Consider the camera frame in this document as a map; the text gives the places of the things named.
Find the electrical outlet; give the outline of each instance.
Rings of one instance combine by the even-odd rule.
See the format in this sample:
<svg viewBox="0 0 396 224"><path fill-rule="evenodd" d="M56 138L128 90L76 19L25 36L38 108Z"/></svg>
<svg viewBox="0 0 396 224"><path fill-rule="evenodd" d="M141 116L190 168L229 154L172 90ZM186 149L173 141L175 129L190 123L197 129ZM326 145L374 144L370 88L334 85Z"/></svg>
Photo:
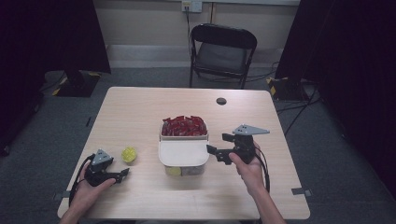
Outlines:
<svg viewBox="0 0 396 224"><path fill-rule="evenodd" d="M192 12L191 1L181 1L181 11L187 11L186 8L188 9L189 12Z"/></svg>
<svg viewBox="0 0 396 224"><path fill-rule="evenodd" d="M202 12L202 2L192 2L191 3L192 12Z"/></svg>

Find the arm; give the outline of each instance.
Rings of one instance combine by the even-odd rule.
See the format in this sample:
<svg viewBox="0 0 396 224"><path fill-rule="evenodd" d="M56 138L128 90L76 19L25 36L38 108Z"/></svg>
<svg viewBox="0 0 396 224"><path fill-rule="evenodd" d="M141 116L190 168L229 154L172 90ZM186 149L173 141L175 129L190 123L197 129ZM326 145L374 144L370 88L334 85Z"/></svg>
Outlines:
<svg viewBox="0 0 396 224"><path fill-rule="evenodd" d="M85 164L84 168L81 170L76 195L74 196L69 209L62 216L60 224L78 223L78 220L96 202L99 195L116 183L116 179L112 178L106 180L97 187L91 186L86 180L84 180L85 171L87 170L88 165L89 163Z"/></svg>
<svg viewBox="0 0 396 224"><path fill-rule="evenodd" d="M286 223L264 186L262 165L259 160L254 158L250 164L245 164L235 153L230 153L229 156L233 163L235 163L238 174L244 180L247 186L247 192L256 203L262 223Z"/></svg>

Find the white wall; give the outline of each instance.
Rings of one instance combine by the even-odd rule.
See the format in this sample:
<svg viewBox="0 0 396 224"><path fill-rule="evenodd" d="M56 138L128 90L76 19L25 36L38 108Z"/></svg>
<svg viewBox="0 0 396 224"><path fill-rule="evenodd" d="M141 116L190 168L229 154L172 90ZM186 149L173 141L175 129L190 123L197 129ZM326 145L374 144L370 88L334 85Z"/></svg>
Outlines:
<svg viewBox="0 0 396 224"><path fill-rule="evenodd" d="M293 4L203 2L202 13L190 14L190 27L213 21L247 29L258 39L253 63L270 66L280 59L297 11L296 0L263 0L266 3L272 1ZM105 43L110 46L107 54L111 66L189 65L188 25L180 1L93 2Z"/></svg>
<svg viewBox="0 0 396 224"><path fill-rule="evenodd" d="M102 33L108 45L187 46L187 20L180 2L94 1ZM212 5L203 13L190 14L191 27L209 22ZM262 49L283 49L296 6L217 3L214 22L248 29Z"/></svg>

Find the baseboard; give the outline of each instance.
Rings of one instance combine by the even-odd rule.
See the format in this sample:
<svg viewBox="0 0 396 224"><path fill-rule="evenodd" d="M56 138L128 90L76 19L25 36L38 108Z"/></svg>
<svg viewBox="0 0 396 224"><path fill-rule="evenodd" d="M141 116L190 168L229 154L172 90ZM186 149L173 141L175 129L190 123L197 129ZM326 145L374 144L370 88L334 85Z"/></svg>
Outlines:
<svg viewBox="0 0 396 224"><path fill-rule="evenodd" d="M189 67L190 54L184 46L107 45L112 68L122 67ZM272 67L280 60L283 49L256 49L251 67Z"/></svg>

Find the white container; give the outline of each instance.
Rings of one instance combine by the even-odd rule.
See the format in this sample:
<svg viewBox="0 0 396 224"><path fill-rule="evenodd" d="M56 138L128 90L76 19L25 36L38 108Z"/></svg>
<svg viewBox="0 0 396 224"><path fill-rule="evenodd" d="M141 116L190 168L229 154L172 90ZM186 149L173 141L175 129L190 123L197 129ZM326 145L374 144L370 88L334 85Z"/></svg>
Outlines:
<svg viewBox="0 0 396 224"><path fill-rule="evenodd" d="M159 144L160 161L168 175L201 175L209 159L207 140L163 140Z"/></svg>

